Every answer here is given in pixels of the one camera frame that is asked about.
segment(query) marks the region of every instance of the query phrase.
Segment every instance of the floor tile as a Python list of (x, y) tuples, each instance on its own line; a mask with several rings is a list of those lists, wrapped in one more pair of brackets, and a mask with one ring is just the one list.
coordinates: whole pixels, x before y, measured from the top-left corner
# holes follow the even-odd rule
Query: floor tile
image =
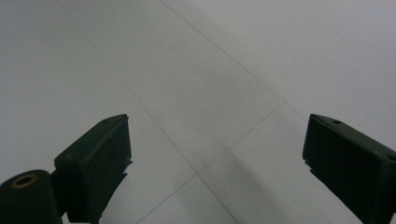
[(282, 105), (200, 173), (238, 223), (360, 223), (304, 164), (306, 125)]
[(197, 171), (281, 104), (157, 0), (61, 3)]
[(139, 222), (150, 223), (236, 224), (199, 176)]
[(52, 172), (54, 158), (96, 122), (124, 113), (134, 163), (101, 223), (136, 223), (195, 175), (56, 2), (1, 4), (13, 25), (0, 32), (0, 181)]
[(161, 1), (306, 119), (338, 118), (396, 150), (393, 1)]

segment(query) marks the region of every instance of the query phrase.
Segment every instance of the screw hole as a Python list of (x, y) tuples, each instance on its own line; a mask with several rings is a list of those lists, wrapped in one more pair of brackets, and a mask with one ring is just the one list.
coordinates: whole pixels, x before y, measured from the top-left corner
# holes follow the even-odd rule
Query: screw hole
[(25, 188), (37, 180), (37, 175), (23, 175), (12, 181), (11, 187), (14, 189)]

